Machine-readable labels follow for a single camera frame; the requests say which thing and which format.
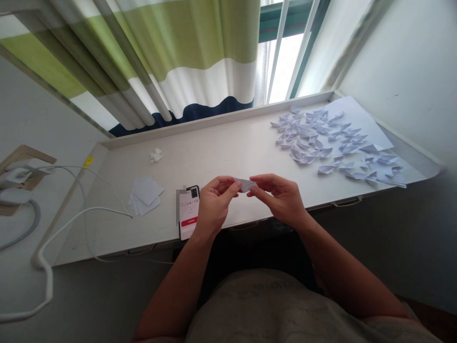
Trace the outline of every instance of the phone screen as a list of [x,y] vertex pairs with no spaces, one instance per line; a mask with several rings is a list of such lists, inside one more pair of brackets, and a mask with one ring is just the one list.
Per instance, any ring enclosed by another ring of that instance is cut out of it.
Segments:
[[189,239],[197,226],[200,191],[198,186],[187,188],[179,195],[179,236],[182,241]]

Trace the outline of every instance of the striped curtain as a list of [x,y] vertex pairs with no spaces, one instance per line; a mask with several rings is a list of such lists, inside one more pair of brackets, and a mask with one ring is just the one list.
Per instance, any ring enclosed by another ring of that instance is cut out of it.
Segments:
[[259,16],[259,0],[46,0],[1,17],[0,44],[122,136],[252,107]]

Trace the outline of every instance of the desk surface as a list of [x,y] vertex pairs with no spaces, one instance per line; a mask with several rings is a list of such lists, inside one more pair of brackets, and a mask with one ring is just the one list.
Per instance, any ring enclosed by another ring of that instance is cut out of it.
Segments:
[[[327,103],[302,108],[313,110]],[[176,191],[186,186],[202,187],[218,175],[239,178],[268,172],[281,175],[298,183],[306,208],[392,188],[385,184],[370,186],[364,181],[344,177],[339,172],[317,175],[318,166],[329,164],[328,160],[317,159],[311,165],[299,166],[291,159],[289,151],[275,144],[280,134],[270,127],[270,121],[276,121],[279,115],[287,112],[266,114],[109,150],[99,173],[113,183],[125,202],[134,179],[138,177],[152,176],[165,191],[160,196],[159,207],[143,217],[130,220],[103,211],[88,213],[89,242],[95,247],[97,255],[178,239]],[[160,148],[164,157],[159,163],[151,165],[149,153],[155,148]],[[348,155],[344,162],[357,160],[360,160],[360,154]],[[404,174],[407,183],[426,179],[411,166],[405,169]],[[93,183],[88,206],[120,209],[112,189],[100,179]],[[267,217],[271,217],[271,212],[266,205],[242,194],[231,202],[224,227]],[[68,234],[56,264],[90,257],[85,244],[83,220],[78,220]]]

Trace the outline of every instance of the white desk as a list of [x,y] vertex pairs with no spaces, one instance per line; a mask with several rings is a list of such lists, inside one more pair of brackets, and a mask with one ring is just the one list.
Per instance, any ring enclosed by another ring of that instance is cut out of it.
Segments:
[[[131,220],[103,211],[88,213],[89,230],[92,232],[90,244],[95,246],[98,255],[105,255],[178,239],[176,190],[196,184],[202,187],[218,175],[240,178],[268,172],[281,175],[298,183],[303,203],[308,209],[358,196],[371,196],[392,188],[386,184],[373,187],[366,182],[346,178],[339,172],[317,176],[318,166],[328,164],[328,161],[317,160],[311,165],[299,166],[288,151],[275,144],[279,134],[271,129],[269,122],[289,112],[291,104],[313,110],[335,98],[338,96],[333,92],[325,92],[103,142],[94,150],[91,168],[110,180],[125,202],[133,180],[138,177],[152,176],[165,191],[160,196],[160,206],[143,217]],[[433,161],[433,156],[420,151],[420,148],[411,147],[388,130],[384,131],[395,145],[393,152],[405,163],[412,164],[405,170],[407,183],[423,181],[440,173],[442,168],[437,160]],[[155,148],[160,148],[165,157],[151,165],[148,153]],[[356,160],[360,160],[360,155],[348,155],[345,163]],[[106,183],[91,179],[86,184],[90,187],[88,206],[121,209]],[[75,203],[80,206],[80,199]],[[74,209],[76,206],[67,204],[66,207]],[[68,216],[65,211],[62,213],[61,218],[56,220],[57,226]],[[268,217],[271,217],[271,212],[266,205],[255,198],[240,195],[231,202],[224,227]],[[55,253],[55,264],[91,257],[86,248],[82,219],[73,225],[66,239],[63,237],[60,246],[54,250],[58,252],[58,256]]]

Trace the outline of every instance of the navy blue stripe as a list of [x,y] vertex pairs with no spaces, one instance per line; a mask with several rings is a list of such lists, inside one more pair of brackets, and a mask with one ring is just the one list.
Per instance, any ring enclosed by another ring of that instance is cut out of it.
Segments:
[[219,105],[214,106],[214,107],[208,107],[208,106],[203,106],[199,104],[190,104],[187,105],[184,108],[184,115],[180,119],[176,119],[173,115],[172,112],[171,116],[173,119],[171,121],[165,121],[163,120],[162,116],[160,113],[153,113],[152,116],[155,119],[154,125],[151,126],[145,126],[144,128],[141,129],[135,129],[128,131],[124,129],[124,127],[121,124],[116,125],[113,127],[109,132],[112,133],[116,137],[122,137],[122,136],[128,136],[134,133],[139,133],[139,132],[145,132],[149,130],[154,130],[158,129],[161,127],[165,126],[171,126],[175,124],[181,124],[184,122],[188,121],[194,121],[197,119],[203,119],[203,118],[209,118],[213,117],[219,114],[224,114],[224,113],[229,113],[229,112],[234,112],[234,111],[239,111],[239,110],[245,110],[247,108],[251,108],[254,104],[254,100],[252,100],[250,103],[243,104],[237,101],[232,96],[226,97]]

